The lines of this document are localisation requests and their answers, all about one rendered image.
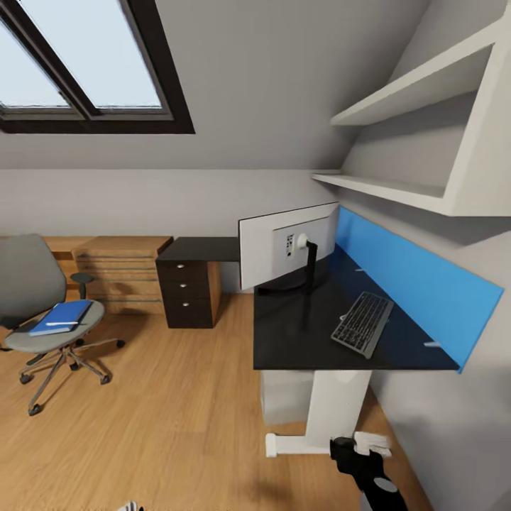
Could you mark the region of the folder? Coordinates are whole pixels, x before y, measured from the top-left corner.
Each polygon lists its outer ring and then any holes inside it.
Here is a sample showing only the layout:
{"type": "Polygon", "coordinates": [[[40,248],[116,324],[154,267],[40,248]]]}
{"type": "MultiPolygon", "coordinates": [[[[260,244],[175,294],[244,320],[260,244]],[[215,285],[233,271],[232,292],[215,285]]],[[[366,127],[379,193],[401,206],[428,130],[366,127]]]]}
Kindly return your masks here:
{"type": "Polygon", "coordinates": [[[29,336],[43,336],[44,334],[62,333],[70,331],[74,323],[80,319],[87,310],[91,300],[57,303],[46,316],[29,331],[29,336]]]}

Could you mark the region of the swivel chair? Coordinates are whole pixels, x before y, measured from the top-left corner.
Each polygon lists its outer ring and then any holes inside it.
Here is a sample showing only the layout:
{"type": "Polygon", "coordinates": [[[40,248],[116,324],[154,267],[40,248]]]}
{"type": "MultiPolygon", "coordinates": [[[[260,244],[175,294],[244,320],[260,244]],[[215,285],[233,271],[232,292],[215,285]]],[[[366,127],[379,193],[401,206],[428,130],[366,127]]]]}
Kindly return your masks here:
{"type": "MultiPolygon", "coordinates": [[[[94,281],[94,277],[78,272],[72,274],[70,279],[79,282],[80,301],[87,300],[85,284],[94,281]]],[[[91,300],[87,310],[70,331],[30,337],[29,331],[57,303],[65,303],[66,295],[65,274],[42,236],[28,233],[0,238],[0,326],[12,330],[4,339],[6,348],[2,348],[0,344],[0,351],[16,350],[38,354],[26,363],[27,368],[18,372],[22,384],[31,380],[28,375],[24,375],[25,372],[57,360],[57,364],[29,404],[28,412],[31,417],[40,412],[40,405],[35,402],[65,361],[71,371],[78,369],[78,361],[100,376],[101,384],[109,383],[109,375],[99,372],[75,353],[115,340],[119,348],[125,344],[119,337],[83,344],[82,337],[86,336],[105,314],[104,305],[94,300],[91,300]]]]}

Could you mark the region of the keyboard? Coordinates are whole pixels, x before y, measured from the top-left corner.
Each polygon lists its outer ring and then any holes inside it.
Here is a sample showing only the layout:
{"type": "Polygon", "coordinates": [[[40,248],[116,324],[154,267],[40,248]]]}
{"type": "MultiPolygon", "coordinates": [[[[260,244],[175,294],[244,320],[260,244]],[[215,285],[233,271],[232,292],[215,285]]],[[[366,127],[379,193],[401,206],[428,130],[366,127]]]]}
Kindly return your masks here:
{"type": "Polygon", "coordinates": [[[371,358],[388,322],[394,301],[362,292],[342,322],[331,335],[339,343],[371,358]]]}

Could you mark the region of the mouse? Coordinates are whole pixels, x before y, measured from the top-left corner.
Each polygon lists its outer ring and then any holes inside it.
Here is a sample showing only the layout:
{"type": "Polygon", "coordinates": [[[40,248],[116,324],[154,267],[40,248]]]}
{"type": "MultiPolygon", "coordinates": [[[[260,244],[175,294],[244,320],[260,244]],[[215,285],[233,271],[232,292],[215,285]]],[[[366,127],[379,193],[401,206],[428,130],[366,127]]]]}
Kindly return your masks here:
{"type": "Polygon", "coordinates": [[[356,443],[356,440],[353,438],[347,438],[346,436],[339,436],[338,438],[335,438],[334,445],[349,446],[351,448],[354,448],[354,445],[357,445],[357,443],[356,443]]]}

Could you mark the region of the monitor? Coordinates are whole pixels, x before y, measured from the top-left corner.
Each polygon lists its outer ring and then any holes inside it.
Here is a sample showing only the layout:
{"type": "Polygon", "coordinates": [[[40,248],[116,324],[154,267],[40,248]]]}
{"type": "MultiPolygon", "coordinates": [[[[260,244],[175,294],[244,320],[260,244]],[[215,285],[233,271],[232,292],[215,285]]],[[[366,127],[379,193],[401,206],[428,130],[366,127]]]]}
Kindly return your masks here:
{"type": "Polygon", "coordinates": [[[248,288],[304,267],[306,281],[285,290],[312,293],[315,263],[334,252],[341,202],[240,219],[238,223],[240,288],[248,288]]]}

